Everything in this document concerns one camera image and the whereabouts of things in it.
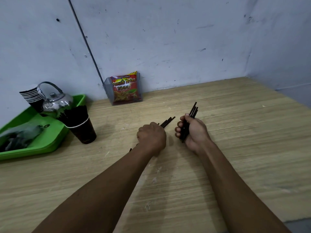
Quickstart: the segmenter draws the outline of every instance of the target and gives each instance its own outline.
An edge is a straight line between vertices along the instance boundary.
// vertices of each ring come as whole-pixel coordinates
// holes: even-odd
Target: plastic bag
[[[42,131],[41,125],[32,122],[9,128],[0,134],[0,152],[27,148]]]

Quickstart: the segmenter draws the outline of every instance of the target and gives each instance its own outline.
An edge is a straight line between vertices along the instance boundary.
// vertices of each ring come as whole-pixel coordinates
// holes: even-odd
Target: wood grain tabletop
[[[145,168],[115,232],[225,231],[199,159],[174,136],[178,118],[196,101],[196,117],[260,199],[282,221],[311,217],[311,110],[235,78],[145,93],[140,103],[93,102],[93,143],[69,133],[53,153],[0,162],[0,232],[31,232],[133,148],[140,126],[173,116],[167,147]]]

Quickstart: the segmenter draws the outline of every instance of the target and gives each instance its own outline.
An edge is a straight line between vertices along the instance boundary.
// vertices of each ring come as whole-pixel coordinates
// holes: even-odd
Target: green tray
[[[73,96],[74,106],[85,105],[85,99],[86,96],[84,94]],[[50,126],[45,128],[27,148],[0,152],[0,160],[52,152],[58,148],[69,131],[69,129],[66,128],[62,122],[49,116],[42,117],[33,107],[28,107],[21,114],[1,128],[0,133],[29,121],[33,121],[42,126],[47,124]]]

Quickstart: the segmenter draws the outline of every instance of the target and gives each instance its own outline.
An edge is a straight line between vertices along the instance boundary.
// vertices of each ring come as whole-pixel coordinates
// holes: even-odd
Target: stacked cup
[[[33,84],[28,88],[30,89],[20,91],[19,93],[38,113],[42,113],[43,112],[42,105],[44,100],[37,91],[37,85]]]

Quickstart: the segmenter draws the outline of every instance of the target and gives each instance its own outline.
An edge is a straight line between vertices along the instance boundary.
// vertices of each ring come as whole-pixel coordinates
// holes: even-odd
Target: silver teapot
[[[59,91],[59,94],[51,93],[51,99],[46,98],[46,96],[42,93],[40,89],[40,85],[46,83],[52,85],[54,88],[56,88]],[[53,118],[57,118],[61,112],[63,112],[65,109],[71,109],[72,103],[73,103],[73,97],[69,94],[64,93],[58,86],[56,86],[53,83],[50,82],[41,82],[37,86],[37,91],[41,95],[41,97],[44,99],[42,109],[43,114],[49,115]]]

